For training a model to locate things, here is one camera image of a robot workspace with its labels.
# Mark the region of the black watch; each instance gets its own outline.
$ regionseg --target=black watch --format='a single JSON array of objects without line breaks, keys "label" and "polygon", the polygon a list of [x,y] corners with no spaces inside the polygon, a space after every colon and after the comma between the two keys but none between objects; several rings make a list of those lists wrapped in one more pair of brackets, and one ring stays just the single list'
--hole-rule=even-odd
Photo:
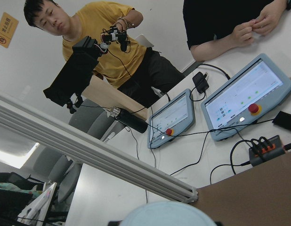
[{"label": "black watch", "polygon": [[291,9],[291,0],[287,0],[287,8],[286,10],[290,10]]}]

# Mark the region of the hand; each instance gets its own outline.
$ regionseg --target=hand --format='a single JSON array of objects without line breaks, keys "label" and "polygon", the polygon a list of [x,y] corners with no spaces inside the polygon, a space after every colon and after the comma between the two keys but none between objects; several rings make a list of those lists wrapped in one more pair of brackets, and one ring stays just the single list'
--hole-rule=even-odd
[{"label": "hand", "polygon": [[256,23],[252,26],[253,31],[264,36],[272,32],[286,9],[286,4],[286,0],[274,0],[266,5],[255,20]]},{"label": "hand", "polygon": [[247,46],[254,42],[254,38],[252,37],[252,26],[255,22],[255,20],[250,20],[234,28],[234,31],[230,34],[233,48]]}]

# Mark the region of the neck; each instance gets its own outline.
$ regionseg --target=neck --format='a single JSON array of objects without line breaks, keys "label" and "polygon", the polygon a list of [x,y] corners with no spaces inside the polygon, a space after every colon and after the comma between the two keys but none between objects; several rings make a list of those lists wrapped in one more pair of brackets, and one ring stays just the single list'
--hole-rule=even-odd
[{"label": "neck", "polygon": [[63,35],[67,41],[76,41],[81,36],[81,22],[79,17],[75,14],[70,18],[70,29],[68,34]]}]

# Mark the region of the black shirt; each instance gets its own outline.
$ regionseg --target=black shirt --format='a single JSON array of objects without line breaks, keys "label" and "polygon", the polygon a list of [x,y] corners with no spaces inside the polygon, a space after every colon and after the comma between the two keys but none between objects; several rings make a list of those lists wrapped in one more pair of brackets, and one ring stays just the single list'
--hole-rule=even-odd
[{"label": "black shirt", "polygon": [[183,19],[188,48],[231,34],[259,16],[272,0],[184,0]]}]

